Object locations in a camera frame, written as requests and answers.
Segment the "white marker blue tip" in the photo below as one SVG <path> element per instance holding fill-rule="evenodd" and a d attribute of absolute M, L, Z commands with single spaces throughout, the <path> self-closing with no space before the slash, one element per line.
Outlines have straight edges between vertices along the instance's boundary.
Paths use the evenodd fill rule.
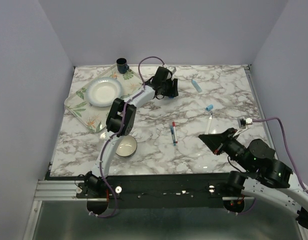
<path fill-rule="evenodd" d="M 207 125 L 206 125 L 205 132 L 204 132 L 205 134 L 209 134 L 212 120 L 213 120 L 213 114 L 211 113 L 207 120 Z"/>

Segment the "white marker red tip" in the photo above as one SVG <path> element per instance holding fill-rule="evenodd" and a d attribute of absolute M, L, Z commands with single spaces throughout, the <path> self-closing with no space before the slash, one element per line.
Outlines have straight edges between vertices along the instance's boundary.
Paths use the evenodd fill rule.
<path fill-rule="evenodd" d="M 173 130 L 174 142 L 175 144 L 177 144 L 178 138 L 177 138 L 177 132 L 176 132 L 176 124 L 174 121 L 172 122 L 172 130 Z"/>

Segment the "blue gel pen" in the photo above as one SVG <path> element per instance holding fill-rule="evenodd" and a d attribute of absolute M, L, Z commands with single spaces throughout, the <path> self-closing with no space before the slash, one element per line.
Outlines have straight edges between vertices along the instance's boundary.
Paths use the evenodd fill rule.
<path fill-rule="evenodd" d="M 173 126 L 170 126 L 170 131 L 171 131 L 171 136 L 172 136 L 172 141 L 173 141 L 173 145 L 176 146 L 176 139 L 175 139 L 175 135 L 174 135 L 174 129 Z"/>

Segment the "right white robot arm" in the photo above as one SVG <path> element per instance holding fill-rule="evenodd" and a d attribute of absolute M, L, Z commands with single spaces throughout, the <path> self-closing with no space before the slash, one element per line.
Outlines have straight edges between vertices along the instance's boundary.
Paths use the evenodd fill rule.
<path fill-rule="evenodd" d="M 288 208 L 298 224 L 308 229 L 308 192 L 301 189 L 296 173 L 275 159 L 275 150 L 262 139 L 254 139 L 245 147 L 237 140 L 238 136 L 235 128 L 198 136 L 214 155 L 227 154 L 244 169 L 229 173 L 224 191 L 230 196 L 250 195 Z"/>

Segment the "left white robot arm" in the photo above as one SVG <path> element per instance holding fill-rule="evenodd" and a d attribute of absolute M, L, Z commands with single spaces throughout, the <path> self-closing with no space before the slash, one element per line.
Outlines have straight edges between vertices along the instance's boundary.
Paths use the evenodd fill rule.
<path fill-rule="evenodd" d="M 109 191 L 115 191 L 107 182 L 111 161 L 123 138 L 133 129 L 136 111 L 157 96 L 175 98 L 178 96 L 178 79 L 173 75 L 176 67 L 159 66 L 149 80 L 142 83 L 141 88 L 125 99 L 116 98 L 111 105 L 106 119 L 106 137 L 92 168 L 84 176 L 87 191 L 95 198 L 101 197 Z"/>

